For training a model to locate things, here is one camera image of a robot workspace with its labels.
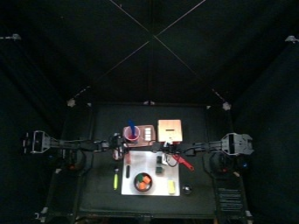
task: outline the black table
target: black table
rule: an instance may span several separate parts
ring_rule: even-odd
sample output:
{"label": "black table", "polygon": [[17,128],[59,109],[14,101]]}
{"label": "black table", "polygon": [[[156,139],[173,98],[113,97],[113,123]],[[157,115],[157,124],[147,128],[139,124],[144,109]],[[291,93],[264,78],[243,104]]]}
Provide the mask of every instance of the black table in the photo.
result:
{"label": "black table", "polygon": [[[181,120],[183,143],[219,141],[232,132],[229,112],[221,106],[195,105],[127,105],[95,104],[69,109],[64,125],[63,139],[99,139],[108,137],[133,120],[136,125],[152,124],[157,131],[157,120]],[[215,218],[215,192],[211,175],[203,169],[203,153],[185,159],[193,165],[189,171],[180,165],[180,186],[189,184],[192,193],[179,197],[121,195],[120,187],[113,190],[113,167],[123,169],[121,161],[115,161],[111,151],[88,155],[88,171],[79,177],[53,173],[47,202],[47,221],[55,216],[76,217],[116,216],[152,218],[212,219]]]}

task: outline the yellow marker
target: yellow marker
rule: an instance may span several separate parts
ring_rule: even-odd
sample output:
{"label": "yellow marker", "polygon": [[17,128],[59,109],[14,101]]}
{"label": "yellow marker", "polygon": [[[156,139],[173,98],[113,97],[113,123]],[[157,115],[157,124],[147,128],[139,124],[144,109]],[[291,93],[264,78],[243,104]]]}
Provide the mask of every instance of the yellow marker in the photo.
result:
{"label": "yellow marker", "polygon": [[115,182],[113,182],[113,188],[117,189],[117,167],[115,167]]}
{"label": "yellow marker", "polygon": [[172,180],[168,180],[168,193],[175,194],[175,186]]}
{"label": "yellow marker", "polygon": [[113,184],[115,190],[117,189],[117,174],[115,174],[115,184]]}

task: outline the black cable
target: black cable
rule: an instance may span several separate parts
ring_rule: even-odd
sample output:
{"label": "black cable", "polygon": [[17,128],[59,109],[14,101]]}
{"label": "black cable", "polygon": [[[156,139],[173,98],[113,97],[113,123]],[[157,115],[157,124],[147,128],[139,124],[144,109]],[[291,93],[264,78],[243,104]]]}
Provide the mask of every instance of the black cable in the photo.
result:
{"label": "black cable", "polygon": [[165,163],[171,166],[171,167],[175,167],[177,164],[179,164],[179,159],[176,160],[176,163],[175,164],[169,164],[169,161],[165,159]]}

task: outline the black curtain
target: black curtain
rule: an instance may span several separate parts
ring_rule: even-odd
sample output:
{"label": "black curtain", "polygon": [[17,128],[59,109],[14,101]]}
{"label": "black curtain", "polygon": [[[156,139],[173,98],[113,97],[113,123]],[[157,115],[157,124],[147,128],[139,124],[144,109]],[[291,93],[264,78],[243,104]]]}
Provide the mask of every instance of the black curtain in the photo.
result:
{"label": "black curtain", "polygon": [[245,178],[259,223],[299,220],[299,44],[289,43],[233,105],[236,131],[253,137]]}
{"label": "black curtain", "polygon": [[[4,27],[0,31],[12,34]],[[21,154],[21,137],[32,130],[60,137],[65,108],[21,41],[0,39],[0,223],[25,223],[43,209],[49,184],[45,158]]]}

